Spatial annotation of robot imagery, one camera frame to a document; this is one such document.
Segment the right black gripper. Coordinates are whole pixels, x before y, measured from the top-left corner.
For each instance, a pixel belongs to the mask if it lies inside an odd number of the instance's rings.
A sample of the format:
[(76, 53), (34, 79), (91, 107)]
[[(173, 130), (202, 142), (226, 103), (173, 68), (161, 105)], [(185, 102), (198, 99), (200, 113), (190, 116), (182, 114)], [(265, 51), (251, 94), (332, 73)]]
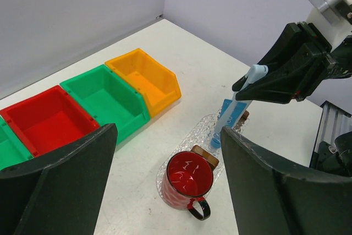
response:
[(313, 23), (289, 23), (258, 65), (268, 73), (252, 84), (245, 85), (249, 77), (238, 80), (236, 100), (302, 101), (324, 80), (351, 77), (351, 32), (333, 49)]

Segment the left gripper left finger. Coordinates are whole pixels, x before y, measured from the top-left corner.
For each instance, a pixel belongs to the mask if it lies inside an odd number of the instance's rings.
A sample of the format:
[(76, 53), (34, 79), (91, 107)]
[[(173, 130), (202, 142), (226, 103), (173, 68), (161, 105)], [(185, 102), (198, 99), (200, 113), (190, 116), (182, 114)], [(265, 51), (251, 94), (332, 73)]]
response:
[(1, 234), (93, 234), (118, 139), (114, 123), (1, 170)]

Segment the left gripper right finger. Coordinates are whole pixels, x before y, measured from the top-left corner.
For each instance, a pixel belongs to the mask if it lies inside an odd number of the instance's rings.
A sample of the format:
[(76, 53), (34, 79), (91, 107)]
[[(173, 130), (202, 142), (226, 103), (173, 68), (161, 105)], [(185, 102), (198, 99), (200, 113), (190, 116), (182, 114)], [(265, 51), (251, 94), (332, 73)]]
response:
[(351, 133), (335, 140), (339, 166), (321, 170), (227, 127), (221, 144), (240, 234), (351, 234)]

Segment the red mug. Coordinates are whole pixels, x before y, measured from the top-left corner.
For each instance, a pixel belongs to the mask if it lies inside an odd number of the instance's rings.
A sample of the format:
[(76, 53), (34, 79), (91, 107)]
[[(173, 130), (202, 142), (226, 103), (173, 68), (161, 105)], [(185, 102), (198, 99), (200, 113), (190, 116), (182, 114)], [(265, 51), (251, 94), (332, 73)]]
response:
[(208, 162), (192, 151), (182, 151), (167, 163), (161, 183), (163, 200), (177, 210), (187, 210), (204, 221), (211, 215), (205, 194), (213, 185), (213, 172)]

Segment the blue toothbrush case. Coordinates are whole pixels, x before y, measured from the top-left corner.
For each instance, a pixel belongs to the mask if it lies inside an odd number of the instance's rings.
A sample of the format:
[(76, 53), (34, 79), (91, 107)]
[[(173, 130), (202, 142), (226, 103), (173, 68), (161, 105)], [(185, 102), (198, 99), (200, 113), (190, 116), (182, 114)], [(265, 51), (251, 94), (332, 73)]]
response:
[[(232, 110), (231, 114), (229, 114), (227, 111), (229, 106), (234, 107), (234, 108), (231, 108)], [(236, 101), (235, 103), (232, 103), (232, 100), (230, 99), (225, 99), (223, 101), (221, 112), (220, 112), (218, 121), (216, 123), (216, 126), (214, 128), (213, 137), (211, 139), (211, 146), (213, 148), (219, 149), (221, 147), (221, 129), (223, 127), (233, 128), (237, 124), (241, 116), (244, 114), (247, 107), (248, 105), (246, 102)]]

